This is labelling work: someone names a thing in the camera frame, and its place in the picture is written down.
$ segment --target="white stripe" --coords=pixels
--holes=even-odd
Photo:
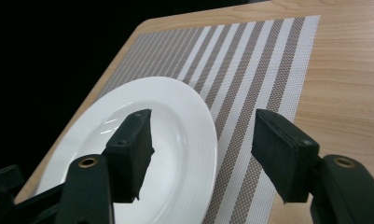
[[[270,57],[270,63],[268,66],[267,73],[265,75],[265,79],[262,83],[262,87],[260,89],[259,95],[256,99],[256,105],[253,114],[251,115],[252,118],[249,120],[247,130],[245,132],[244,138],[242,140],[242,146],[238,158],[236,160],[236,164],[233,168],[232,175],[230,176],[229,184],[224,198],[221,202],[221,206],[219,207],[218,218],[221,218],[222,223],[229,223],[230,218],[237,200],[237,195],[242,188],[242,182],[244,181],[245,173],[247,172],[248,163],[251,158],[251,143],[253,142],[253,135],[254,135],[254,126],[255,126],[255,112],[256,108],[265,108],[268,104],[270,99],[270,93],[273,88],[274,81],[277,77],[277,72],[280,67],[280,63],[284,54],[286,39],[285,36],[289,36],[289,32],[291,30],[292,22],[294,19],[287,19],[284,21],[282,28],[280,29],[280,33],[276,40],[275,47],[273,49],[273,53]],[[256,70],[257,62],[254,62],[251,66],[254,66],[254,71]]]
[[[254,192],[254,199],[251,203],[250,211],[245,223],[268,223],[271,206],[275,196],[276,189],[265,172],[261,170],[258,185],[256,186],[256,192]]]
[[[282,114],[291,121],[294,120],[296,115],[299,96],[303,88],[303,81],[319,19],[319,16],[306,17],[300,31],[297,50],[279,108],[279,114]],[[262,170],[246,223],[268,223],[275,195],[275,187]]]
[[[199,49],[201,48],[201,44],[203,43],[204,38],[209,33],[210,26],[205,26],[203,30],[201,31],[201,36],[199,36],[198,41],[196,42],[195,46],[193,47],[193,50],[190,52],[190,54],[187,57],[187,61],[184,64],[183,68],[181,69],[180,74],[178,74],[178,80],[182,81],[184,80],[184,77],[187,74],[187,70],[189,69],[190,65],[193,62],[193,59],[195,59],[196,54],[198,53]]]
[[[172,69],[170,69],[171,67],[169,66],[169,69],[171,71],[171,73],[174,73],[175,71],[178,70],[178,68],[180,66],[182,66],[186,61],[187,61],[187,55],[190,53],[188,51],[189,47],[190,46],[194,46],[196,44],[196,42],[193,42],[194,39],[198,40],[198,38],[201,36],[201,32],[203,31],[203,29],[198,29],[198,28],[190,28],[192,30],[192,35],[188,38],[186,38],[186,40],[183,42],[183,45],[184,43],[186,42],[186,46],[184,47],[184,50],[181,52],[181,56],[179,57],[179,59],[177,61],[175,61],[175,65],[172,66]]]
[[[306,17],[300,30],[297,50],[294,62],[289,72],[288,83],[285,86],[283,100],[280,104],[279,114],[293,121],[297,113],[299,97],[305,81],[309,59],[312,51],[312,43],[320,16]]]
[[[225,123],[225,126],[224,126],[224,131],[222,132],[221,136],[219,136],[218,149],[220,150],[218,150],[218,167],[221,167],[222,162],[225,158],[225,154],[227,152],[230,139],[233,135],[234,129],[236,128],[237,120],[239,119],[240,113],[242,112],[242,105],[245,101],[245,98],[247,97],[248,90],[253,81],[254,73],[256,72],[259,59],[261,58],[262,51],[265,47],[265,43],[268,39],[270,28],[272,25],[273,25],[273,21],[266,21],[262,27],[258,40],[256,41],[256,47],[251,56],[251,60],[245,71],[245,74],[247,74],[247,76],[244,75],[241,86],[236,95],[236,99],[235,99],[236,104],[232,105],[232,108],[229,111],[227,122]],[[213,105],[213,107],[215,107],[215,110],[217,107],[222,106],[222,102],[221,102],[221,105],[218,104],[218,101],[216,102],[217,102],[217,105]]]
[[[216,118],[218,117],[218,113],[222,107],[222,104],[224,103],[225,97],[227,96],[230,84],[232,83],[239,63],[242,60],[242,55],[244,53],[245,46],[247,45],[248,39],[250,38],[255,26],[256,22],[247,23],[244,32],[242,33],[242,38],[240,39],[235,54],[233,55],[233,58],[230,61],[228,71],[225,74],[224,79],[222,80],[218,94],[216,95],[212,108],[210,110],[213,116],[213,120],[216,120]]]
[[[196,83],[198,82],[198,79],[201,76],[201,72],[203,71],[204,66],[207,64],[207,61],[209,60],[210,55],[215,47],[215,43],[221,35],[221,32],[224,29],[224,27],[225,25],[216,26],[215,32],[213,33],[213,37],[210,39],[210,42],[207,45],[207,48],[204,51],[203,55],[201,56],[201,60],[199,61],[198,66],[196,67],[195,72],[193,73],[192,78],[188,83],[190,87],[195,88]]]
[[[224,61],[225,56],[227,55],[227,51],[229,49],[230,43],[232,42],[233,37],[236,34],[237,28],[239,27],[239,23],[232,24],[229,28],[229,32],[227,37],[222,44],[221,50],[218,52],[218,55],[215,58],[215,62],[213,64],[212,69],[210,70],[209,75],[204,82],[203,87],[201,88],[201,98],[205,101],[207,94],[209,93],[216,75],[218,74],[218,70],[221,67],[222,62]]]

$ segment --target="placemat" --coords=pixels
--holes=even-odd
[[[218,136],[215,190],[203,223],[267,223],[276,191],[251,155],[255,111],[267,108],[294,120],[319,19],[139,35],[98,99],[142,77],[188,84],[210,108]]]

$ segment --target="plate rim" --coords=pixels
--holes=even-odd
[[[206,198],[205,200],[205,209],[203,212],[201,212],[201,215],[199,216],[199,219],[200,221],[203,221],[204,219],[204,216],[208,210],[208,207],[209,207],[209,204],[210,204],[210,201],[211,201],[211,198],[214,194],[214,187],[215,187],[215,179],[216,179],[216,173],[217,173],[217,165],[218,165],[218,162],[217,162],[217,157],[218,157],[218,152],[217,152],[217,133],[216,133],[216,130],[215,130],[215,124],[214,124],[214,121],[213,121],[213,117],[210,113],[210,109],[208,108],[207,104],[203,101],[203,99],[201,98],[201,96],[195,91],[193,90],[190,86],[188,86],[188,84],[184,83],[183,81],[181,80],[178,80],[178,79],[175,79],[175,78],[171,78],[171,77],[142,77],[142,78],[137,78],[133,81],[130,81],[128,83],[125,83],[121,86],[118,86],[116,88],[114,88],[113,90],[109,91],[107,94],[105,94],[104,96],[102,96],[101,98],[97,99],[90,107],[87,108],[87,110],[85,110],[85,112],[83,112],[78,118],[77,120],[74,122],[74,124],[69,128],[69,130],[64,134],[64,136],[62,137],[61,141],[59,142],[59,144],[56,146],[55,150],[53,151],[51,157],[48,159],[48,163],[47,163],[47,166],[45,167],[44,169],[44,172],[41,176],[41,178],[39,179],[38,181],[38,184],[37,184],[37,188],[36,188],[36,191],[34,193],[34,195],[37,195],[45,190],[47,190],[48,188],[51,188],[51,186],[49,187],[41,187],[42,184],[43,184],[43,181],[45,181],[47,178],[46,174],[48,173],[48,171],[50,169],[53,169],[53,162],[55,162],[54,160],[57,160],[57,158],[59,157],[59,154],[61,153],[59,151],[59,148],[62,148],[62,147],[66,147],[66,141],[67,141],[67,138],[69,137],[70,134],[72,134],[73,132],[75,132],[75,128],[78,126],[78,125],[81,125],[80,122],[82,122],[84,119],[86,119],[86,117],[89,117],[90,116],[90,113],[93,113],[94,112],[94,109],[95,107],[97,107],[100,102],[103,102],[103,101],[106,101],[108,99],[110,99],[111,97],[113,97],[114,95],[117,95],[118,91],[122,90],[122,89],[125,89],[125,87],[130,87],[132,85],[138,85],[138,84],[144,84],[146,82],[150,82],[150,83],[155,83],[155,85],[159,85],[158,83],[165,83],[165,84],[169,84],[169,85],[175,85],[175,86],[179,86],[180,88],[182,87],[183,88],[183,91],[187,92],[188,91],[188,94],[190,94],[190,96],[193,96],[192,98],[194,100],[196,100],[196,103],[197,104],[200,104],[201,105],[201,111],[203,114],[203,117],[205,119],[210,119],[210,127],[208,127],[208,129],[211,131],[211,134],[214,136],[215,140],[213,141],[213,156],[214,156],[214,160],[213,160],[213,163],[214,163],[214,167],[213,167],[213,171],[212,171],[212,176],[211,176],[211,179],[210,179],[210,186],[208,187],[209,188],[209,195],[208,195],[208,199]],[[109,116],[111,113],[113,113],[114,111],[107,111],[107,116]]]

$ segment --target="woven placemat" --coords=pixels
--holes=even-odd
[[[142,77],[198,92],[218,135],[218,173],[203,223],[267,223],[276,194],[251,155],[255,111],[293,121],[320,16],[139,35],[98,98]]]

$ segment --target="gray stripe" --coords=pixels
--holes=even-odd
[[[207,63],[204,65],[203,70],[201,71],[201,76],[196,82],[196,85],[194,88],[196,92],[201,92],[201,88],[203,88],[204,82],[206,81],[211,69],[213,68],[215,59],[216,57],[218,57],[218,52],[221,50],[221,47],[224,44],[224,41],[228,35],[229,29],[230,29],[230,25],[224,26],[224,29],[222,30],[221,35],[218,37],[218,40],[215,43],[214,49],[211,52]]]
[[[173,30],[168,32],[169,36],[164,40],[164,46],[153,55],[152,60],[154,61],[154,65],[149,69],[150,71],[147,71],[150,76],[163,77],[159,71],[163,69],[164,64],[166,64],[166,62],[173,56],[173,47],[178,43],[181,36],[180,33],[183,32],[183,30]]]
[[[272,111],[278,111],[280,103],[283,98],[284,89],[288,80],[289,71],[291,69],[292,62],[294,60],[295,51],[297,49],[298,39],[300,30],[303,25],[303,18],[297,18],[294,20],[290,35],[287,38],[284,54],[280,62],[279,70],[274,81],[273,89],[270,94],[267,109]],[[256,159],[251,156],[248,163],[248,169],[242,182],[242,189],[239,192],[236,200],[236,205],[233,209],[231,222],[232,223],[245,223],[248,216],[248,211],[253,201],[254,193],[256,191],[256,185],[259,180],[257,178],[260,175],[261,166]]]
[[[269,98],[267,109],[271,111],[278,111],[280,102],[283,98],[286,82],[288,80],[289,71],[291,70],[292,62],[294,61],[295,51],[299,40],[300,31],[303,26],[304,18],[295,18],[291,33],[287,39],[284,55],[280,63],[280,69],[277,73],[276,80],[274,81],[275,91],[272,91]]]
[[[139,60],[140,61],[139,69],[134,73],[128,74],[128,77],[125,83],[148,75],[147,71],[150,69],[152,64],[155,62],[155,60],[153,60],[153,54],[157,53],[157,50],[162,48],[165,40],[169,36],[169,31],[158,32],[156,33],[156,36],[157,36],[156,38],[157,40],[151,42],[150,46],[146,48],[146,50],[143,52],[144,59],[142,62]]]
[[[222,202],[222,198],[224,197],[225,190],[227,189],[229,179],[233,170],[233,167],[236,163],[241,145],[243,140],[243,135],[247,129],[249,119],[251,118],[254,106],[256,104],[256,98],[259,94],[261,89],[263,80],[266,75],[266,71],[269,66],[270,57],[273,53],[273,49],[277,40],[277,37],[280,33],[280,28],[282,26],[283,20],[274,21],[268,41],[266,42],[265,48],[263,50],[262,56],[259,60],[259,64],[256,69],[256,74],[253,78],[252,84],[248,91],[247,99],[244,102],[241,115],[236,124],[237,132],[232,135],[229,148],[225,155],[225,159],[219,169],[218,176],[215,181],[215,189],[214,194],[212,197],[212,201],[210,202],[208,212],[204,219],[204,223],[214,223],[215,217],[218,212],[219,206]]]
[[[103,97],[104,95],[106,95],[109,91],[113,90],[117,86],[117,84],[121,84],[120,80],[124,76],[119,76],[118,74],[121,74],[121,71],[125,70],[125,67],[126,68],[131,67],[131,64],[129,62],[133,62],[133,60],[132,60],[133,56],[138,54],[140,49],[141,49],[141,48],[139,48],[141,45],[137,45],[137,43],[140,43],[140,42],[144,43],[144,42],[148,41],[150,36],[152,36],[152,35],[138,35],[137,36],[136,46],[133,46],[133,48],[128,50],[128,52],[124,56],[123,60],[119,63],[119,66],[114,71],[114,74],[108,79],[106,85],[101,90],[100,94],[96,98],[96,101],[98,99],[100,99],[101,97]]]
[[[236,34],[232,39],[232,42],[229,45],[229,48],[227,50],[227,53],[224,57],[224,61],[221,63],[221,66],[218,69],[218,73],[215,77],[214,83],[209,90],[209,93],[206,97],[206,104],[209,108],[213,106],[214,100],[216,95],[218,94],[219,88],[221,87],[221,83],[224,80],[225,74],[228,71],[230,62],[232,61],[233,55],[236,52],[236,48],[239,45],[240,39],[242,38],[242,33],[245,30],[245,27],[247,26],[247,23],[240,23],[239,27],[236,30]]]
[[[240,85],[242,83],[242,78],[244,77],[248,63],[251,60],[251,56],[254,52],[254,48],[256,47],[256,42],[262,30],[263,24],[264,21],[259,21],[254,26],[254,30],[251,33],[251,37],[248,39],[247,46],[245,47],[245,51],[242,55],[242,59],[238,64],[235,77],[232,79],[232,83],[230,84],[227,96],[225,97],[224,103],[222,104],[221,110],[219,111],[218,117],[216,118],[215,129],[218,136],[221,136],[222,131],[224,130],[229,111],[232,108],[233,102],[236,98],[236,94],[239,91]]]
[[[151,43],[156,43],[158,39],[160,38],[160,35],[158,33],[151,33],[149,40],[144,43],[138,43],[138,46],[141,46],[141,50],[139,51],[138,54],[135,55],[135,60],[132,60],[132,66],[131,69],[128,69],[126,71],[123,71],[123,74],[121,75],[121,84],[124,84],[130,80],[131,77],[136,76],[136,73],[139,73],[139,69],[141,66],[139,64],[145,64],[146,61],[146,53],[153,48],[153,44]]]
[[[144,37],[142,39],[143,41],[140,40],[140,39],[136,40],[135,53],[131,54],[130,56],[128,55],[128,58],[125,58],[125,60],[122,60],[122,61],[127,60],[127,62],[125,62],[125,65],[124,65],[124,63],[122,63],[122,65],[119,66],[121,68],[121,72],[117,71],[117,74],[130,74],[132,72],[132,70],[134,70],[134,68],[138,64],[137,59],[140,59],[142,57],[142,53],[145,50],[145,46],[147,46],[147,44],[149,44],[152,41],[152,39],[155,37],[155,34],[150,33],[150,34],[142,34],[142,35],[139,35],[139,36]],[[118,77],[119,77],[119,82],[117,84],[121,85],[121,84],[124,83],[125,78],[127,76],[123,75],[123,76],[118,76]]]
[[[166,52],[166,55],[168,56],[168,60],[166,63],[160,68],[158,71],[158,75],[168,77],[169,70],[174,70],[174,62],[179,61],[180,59],[180,49],[184,46],[186,40],[188,39],[191,29],[183,29],[181,30],[181,33],[176,33],[173,35],[173,39],[175,41],[172,41],[171,43],[171,50]]]
[[[185,82],[186,84],[188,84],[190,79],[192,78],[193,73],[194,73],[196,67],[198,66],[199,62],[201,61],[201,57],[203,56],[204,52],[206,51],[207,46],[209,45],[210,40],[213,37],[213,34],[214,34],[216,28],[217,28],[217,26],[210,27],[209,33],[204,38],[203,43],[201,43],[201,47],[199,48],[199,51],[196,54],[196,57],[193,59],[193,62],[190,65],[190,67],[188,68],[187,74],[184,77],[183,82]]]
[[[198,42],[199,36],[201,36],[201,32],[203,31],[203,27],[200,28],[193,28],[193,32],[191,32],[187,39],[190,39],[190,41],[184,42],[182,48],[180,49],[180,59],[178,59],[176,62],[177,64],[174,66],[173,73],[171,74],[172,78],[177,78],[180,74],[181,70],[183,69],[184,64],[187,61],[187,56],[190,54],[190,52],[193,50],[193,47],[195,46],[196,42]]]

